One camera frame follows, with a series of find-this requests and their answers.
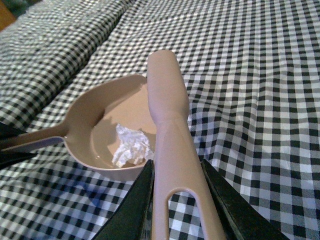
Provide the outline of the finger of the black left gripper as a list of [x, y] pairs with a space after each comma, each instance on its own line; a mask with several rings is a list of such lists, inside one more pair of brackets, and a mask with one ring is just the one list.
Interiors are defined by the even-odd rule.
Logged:
[[36, 153], [30, 152], [0, 152], [0, 168], [4, 169], [16, 163], [35, 157]]
[[0, 139], [5, 140], [7, 138], [16, 137], [19, 135], [19, 130], [10, 127], [4, 123], [0, 123]]

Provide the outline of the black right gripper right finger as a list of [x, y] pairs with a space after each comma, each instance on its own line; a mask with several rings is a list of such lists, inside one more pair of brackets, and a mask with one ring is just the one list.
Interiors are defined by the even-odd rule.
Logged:
[[228, 240], [287, 240], [207, 161], [201, 167]]

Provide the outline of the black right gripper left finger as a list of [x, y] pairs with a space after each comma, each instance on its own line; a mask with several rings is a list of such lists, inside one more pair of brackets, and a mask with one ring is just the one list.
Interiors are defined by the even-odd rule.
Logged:
[[150, 240], [154, 163], [148, 160], [113, 215], [95, 240]]

